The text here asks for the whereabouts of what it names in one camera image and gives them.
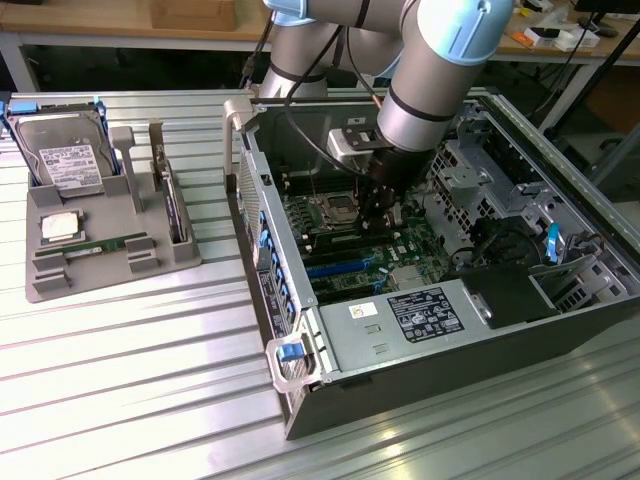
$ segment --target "aluminum extrusion table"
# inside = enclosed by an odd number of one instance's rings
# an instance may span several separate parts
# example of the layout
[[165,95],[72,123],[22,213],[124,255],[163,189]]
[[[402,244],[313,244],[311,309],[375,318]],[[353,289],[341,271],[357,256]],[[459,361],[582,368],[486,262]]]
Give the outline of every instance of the aluminum extrusion table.
[[220,115],[233,94],[100,94],[110,124],[134,128],[137,169],[150,160],[148,119],[164,120],[204,264],[37,305],[23,289],[27,170],[3,134],[3,480],[640,474],[640,321],[567,357],[285,441],[222,186]]

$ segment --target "circuit board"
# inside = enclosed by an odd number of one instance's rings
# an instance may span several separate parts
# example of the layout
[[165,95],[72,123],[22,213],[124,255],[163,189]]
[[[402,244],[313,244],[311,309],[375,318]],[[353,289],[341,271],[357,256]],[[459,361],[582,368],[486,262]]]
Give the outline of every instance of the circuit board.
[[[307,239],[327,235],[327,232],[340,235],[352,231],[357,210],[354,210],[355,204],[349,204],[348,198],[351,194],[344,192],[287,197],[283,201],[311,285],[321,304],[440,281],[448,269],[449,256],[426,218],[417,215],[406,218],[402,228],[375,245],[314,254]],[[344,243],[353,244],[354,241],[347,237]],[[407,278],[407,272],[415,273]]]

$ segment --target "white box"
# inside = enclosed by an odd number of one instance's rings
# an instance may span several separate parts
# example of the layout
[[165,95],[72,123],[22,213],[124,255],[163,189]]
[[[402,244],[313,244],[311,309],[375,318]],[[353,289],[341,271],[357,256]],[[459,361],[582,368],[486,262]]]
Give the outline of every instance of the white box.
[[[560,36],[553,41],[553,46],[563,52],[571,51],[576,48],[576,45],[583,34],[585,34],[585,31],[581,28],[577,28],[570,32],[561,31]],[[584,50],[585,48],[595,48],[599,42],[600,37],[587,30],[579,49]]]
[[542,36],[542,35],[538,35],[536,32],[534,32],[531,28],[527,28],[524,31],[524,34],[530,38],[531,40],[533,40],[533,46],[534,47],[551,47],[553,45],[553,41],[558,38],[558,36],[560,35],[560,30],[558,29],[544,29],[546,30],[545,33],[549,34],[549,35],[555,35],[555,36]]

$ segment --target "warning label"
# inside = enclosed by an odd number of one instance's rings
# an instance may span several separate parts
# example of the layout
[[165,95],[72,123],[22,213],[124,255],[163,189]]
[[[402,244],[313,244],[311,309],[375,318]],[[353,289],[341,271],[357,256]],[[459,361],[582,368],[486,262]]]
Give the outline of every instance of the warning label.
[[58,190],[100,185],[100,170],[91,145],[40,150],[51,181]]
[[393,297],[389,305],[411,343],[464,330],[441,288]]

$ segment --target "table leg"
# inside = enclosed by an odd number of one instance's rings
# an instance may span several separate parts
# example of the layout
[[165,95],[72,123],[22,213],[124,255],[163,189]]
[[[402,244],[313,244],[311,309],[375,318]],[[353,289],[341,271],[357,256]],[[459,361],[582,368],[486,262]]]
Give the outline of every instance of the table leg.
[[587,85],[587,82],[593,77],[596,71],[600,68],[599,64],[587,64],[580,67],[580,69],[573,76],[569,85],[564,90],[564,93],[560,96],[556,104],[553,106],[547,118],[544,119],[542,124],[540,125],[540,131],[545,132],[547,128],[551,128],[555,126],[555,124],[560,120],[562,115],[569,109],[573,101],[578,97],[580,92]]
[[37,92],[38,84],[22,53],[22,41],[18,33],[0,32],[0,53],[9,69],[18,92]]

